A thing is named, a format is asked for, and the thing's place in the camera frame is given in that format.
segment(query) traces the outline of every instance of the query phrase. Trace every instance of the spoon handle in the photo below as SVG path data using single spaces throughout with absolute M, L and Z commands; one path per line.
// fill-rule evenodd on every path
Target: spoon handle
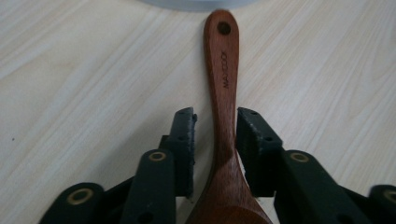
M 235 150 L 239 31 L 230 12 L 218 10 L 207 18 L 204 48 L 215 151 L 204 192 L 187 223 L 271 223 L 250 193 Z

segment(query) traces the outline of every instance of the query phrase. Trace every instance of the white table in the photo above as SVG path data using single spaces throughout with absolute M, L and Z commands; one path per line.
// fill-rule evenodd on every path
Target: white table
M 396 185 L 396 1 L 258 1 L 240 29 L 237 105 L 261 113 L 285 149 L 313 154 L 367 195 Z M 195 192 L 213 128 L 203 56 L 209 12 L 133 0 L 0 3 L 0 222 L 37 223 L 64 189 L 109 189 L 193 106 Z M 273 219 L 271 200 L 260 199 Z

